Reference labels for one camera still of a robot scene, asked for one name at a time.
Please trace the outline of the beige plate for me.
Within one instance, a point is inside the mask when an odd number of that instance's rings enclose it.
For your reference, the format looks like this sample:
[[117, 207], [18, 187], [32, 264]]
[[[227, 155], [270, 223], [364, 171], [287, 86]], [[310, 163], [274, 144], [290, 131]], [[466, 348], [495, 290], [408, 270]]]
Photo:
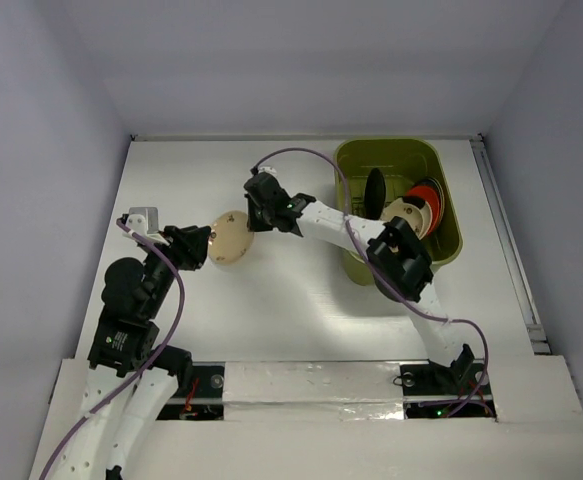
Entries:
[[208, 258], [218, 265], [239, 261], [250, 249], [255, 233], [248, 227], [248, 215], [239, 210], [220, 215], [211, 225]]

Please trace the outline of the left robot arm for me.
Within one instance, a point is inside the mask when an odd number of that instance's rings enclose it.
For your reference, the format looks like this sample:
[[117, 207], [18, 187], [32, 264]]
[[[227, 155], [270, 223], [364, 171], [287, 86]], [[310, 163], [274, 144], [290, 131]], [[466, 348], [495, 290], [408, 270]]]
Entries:
[[116, 224], [146, 258], [121, 258], [105, 272], [79, 417], [43, 466], [42, 479], [125, 478], [166, 402], [192, 383], [190, 352], [169, 342], [184, 310], [180, 274], [203, 266], [212, 230], [149, 230], [139, 214]]

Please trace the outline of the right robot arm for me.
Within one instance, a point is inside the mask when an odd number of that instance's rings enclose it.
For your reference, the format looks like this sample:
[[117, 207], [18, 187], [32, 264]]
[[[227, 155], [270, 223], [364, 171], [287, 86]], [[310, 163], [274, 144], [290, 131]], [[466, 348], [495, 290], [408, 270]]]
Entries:
[[255, 171], [244, 184], [248, 229], [278, 230], [324, 241], [358, 254], [368, 263], [379, 291], [409, 310], [409, 318], [432, 366], [433, 384], [446, 395], [474, 395], [482, 377], [475, 356], [454, 320], [444, 314], [433, 284], [432, 260], [406, 220], [367, 220], [331, 208], [316, 198], [290, 196], [277, 178]]

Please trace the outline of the black plate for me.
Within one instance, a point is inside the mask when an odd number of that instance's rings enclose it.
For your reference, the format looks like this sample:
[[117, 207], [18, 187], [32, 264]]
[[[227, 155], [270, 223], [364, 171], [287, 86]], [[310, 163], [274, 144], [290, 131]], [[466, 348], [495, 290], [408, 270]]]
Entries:
[[379, 168], [373, 168], [366, 180], [363, 197], [365, 217], [379, 220], [386, 199], [386, 181]]

